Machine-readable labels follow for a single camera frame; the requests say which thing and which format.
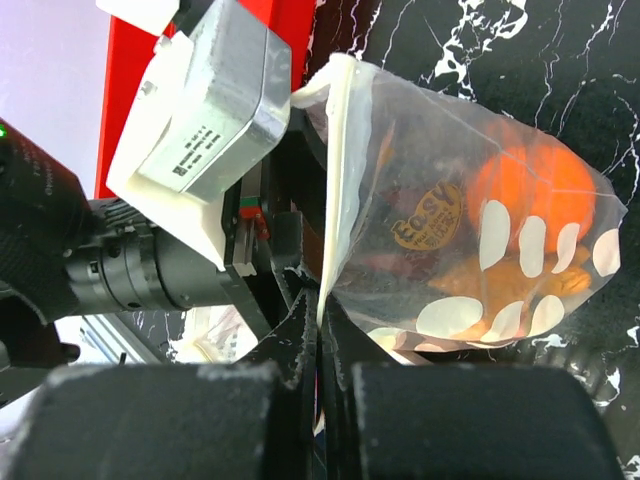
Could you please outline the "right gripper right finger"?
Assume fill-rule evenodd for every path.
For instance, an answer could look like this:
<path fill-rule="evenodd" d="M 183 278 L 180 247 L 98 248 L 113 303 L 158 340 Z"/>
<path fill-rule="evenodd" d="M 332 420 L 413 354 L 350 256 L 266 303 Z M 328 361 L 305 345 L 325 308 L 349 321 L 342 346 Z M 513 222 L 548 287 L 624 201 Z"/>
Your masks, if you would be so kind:
<path fill-rule="evenodd" d="M 323 308 L 331 479 L 619 479 L 614 444 L 569 373 L 520 365 L 404 366 Z"/>

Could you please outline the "clear zip top bag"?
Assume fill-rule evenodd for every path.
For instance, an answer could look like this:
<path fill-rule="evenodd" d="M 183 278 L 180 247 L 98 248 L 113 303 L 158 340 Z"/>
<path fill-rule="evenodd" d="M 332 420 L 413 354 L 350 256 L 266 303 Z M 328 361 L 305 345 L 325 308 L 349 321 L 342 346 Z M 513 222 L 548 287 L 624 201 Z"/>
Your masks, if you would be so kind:
<path fill-rule="evenodd" d="M 511 251 L 501 202 L 482 204 L 478 227 L 468 218 L 468 183 L 490 157 L 509 147 L 568 148 L 555 137 L 344 53 L 331 55 L 292 103 L 314 120 L 327 149 L 318 309 L 336 300 L 382 347 L 446 352 L 539 336 L 619 270 L 627 210 L 582 158 L 596 187 L 583 238 L 569 223 L 547 253 L 546 223 L 529 216 Z M 556 257 L 552 273 L 560 273 L 578 245 L 591 254 L 591 286 L 540 295 L 545 258 Z"/>

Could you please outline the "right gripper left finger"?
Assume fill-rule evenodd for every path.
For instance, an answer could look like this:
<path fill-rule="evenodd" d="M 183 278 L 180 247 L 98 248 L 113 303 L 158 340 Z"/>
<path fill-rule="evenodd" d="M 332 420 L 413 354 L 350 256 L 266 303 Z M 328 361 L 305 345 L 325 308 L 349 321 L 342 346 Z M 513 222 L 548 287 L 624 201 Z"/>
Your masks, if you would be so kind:
<path fill-rule="evenodd" d="M 317 296 L 233 364 L 82 365 L 45 379 L 10 479 L 308 479 Z"/>

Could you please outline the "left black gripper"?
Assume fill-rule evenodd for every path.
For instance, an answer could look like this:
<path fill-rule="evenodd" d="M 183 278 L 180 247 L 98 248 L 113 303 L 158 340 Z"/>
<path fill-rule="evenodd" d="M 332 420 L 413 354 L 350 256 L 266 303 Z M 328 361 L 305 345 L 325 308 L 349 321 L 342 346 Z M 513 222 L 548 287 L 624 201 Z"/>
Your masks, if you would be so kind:
<path fill-rule="evenodd" d="M 326 163 L 278 149 L 223 197 L 216 266 L 119 199 L 92 202 L 84 242 L 64 254 L 80 314 L 234 306 L 259 339 L 321 274 Z"/>

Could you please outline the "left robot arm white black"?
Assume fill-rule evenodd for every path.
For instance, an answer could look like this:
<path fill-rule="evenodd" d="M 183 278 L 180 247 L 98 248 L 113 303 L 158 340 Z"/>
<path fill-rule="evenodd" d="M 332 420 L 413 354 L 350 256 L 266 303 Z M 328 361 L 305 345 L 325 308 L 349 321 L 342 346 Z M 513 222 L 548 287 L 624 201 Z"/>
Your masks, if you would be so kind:
<path fill-rule="evenodd" d="M 233 306 L 267 336 L 312 287 L 324 210 L 318 136 L 296 113 L 282 144 L 223 198 L 214 265 L 124 200 L 88 199 L 78 178 L 1 127 L 1 401 L 74 362 L 55 324 L 78 317 L 92 346 L 167 362 L 197 307 Z"/>

